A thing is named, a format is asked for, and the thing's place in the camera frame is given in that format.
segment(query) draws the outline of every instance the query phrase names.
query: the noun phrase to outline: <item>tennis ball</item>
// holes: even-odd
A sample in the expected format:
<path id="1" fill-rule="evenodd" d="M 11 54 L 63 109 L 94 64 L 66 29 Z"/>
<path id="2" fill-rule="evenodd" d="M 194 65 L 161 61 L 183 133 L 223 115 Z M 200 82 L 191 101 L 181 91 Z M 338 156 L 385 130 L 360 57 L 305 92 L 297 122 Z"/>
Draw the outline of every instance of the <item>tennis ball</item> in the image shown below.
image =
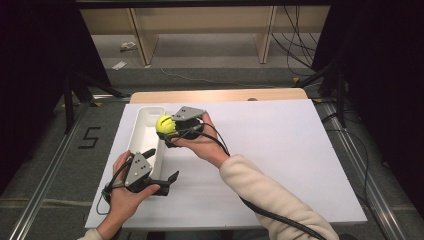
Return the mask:
<path id="1" fill-rule="evenodd" d="M 163 115 L 160 117 L 156 122 L 156 132 L 165 135 L 175 133 L 175 122 L 172 120 L 172 116 Z"/>

